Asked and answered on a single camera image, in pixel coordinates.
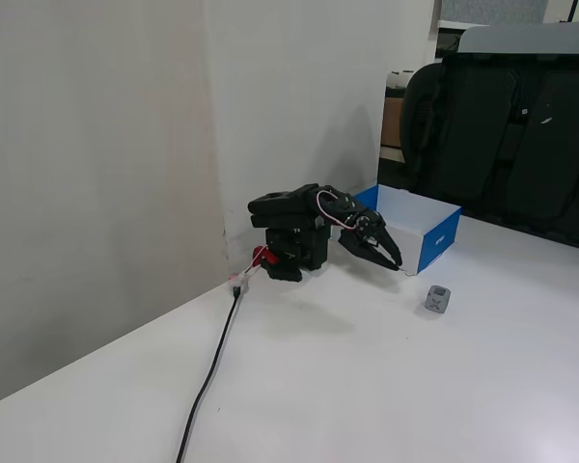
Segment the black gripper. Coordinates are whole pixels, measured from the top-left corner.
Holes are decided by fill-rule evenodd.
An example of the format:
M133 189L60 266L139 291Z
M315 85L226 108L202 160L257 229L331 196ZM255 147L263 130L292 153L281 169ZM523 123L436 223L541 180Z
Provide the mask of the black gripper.
M393 271L402 265L400 248L388 233L382 216L374 210L364 209L351 217L349 229L341 231L338 242L352 255ZM391 259L378 252L372 244L384 249Z

